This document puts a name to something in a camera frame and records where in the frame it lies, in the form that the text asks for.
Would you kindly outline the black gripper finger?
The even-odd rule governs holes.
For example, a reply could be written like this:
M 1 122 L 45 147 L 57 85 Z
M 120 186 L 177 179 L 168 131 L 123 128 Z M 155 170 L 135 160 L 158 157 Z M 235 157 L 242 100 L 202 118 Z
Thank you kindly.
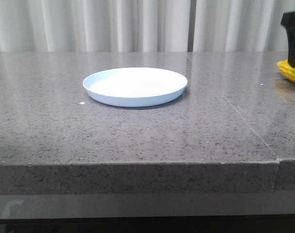
M 280 24 L 285 28 L 288 39 L 288 63 L 295 68 L 295 11 L 283 14 Z

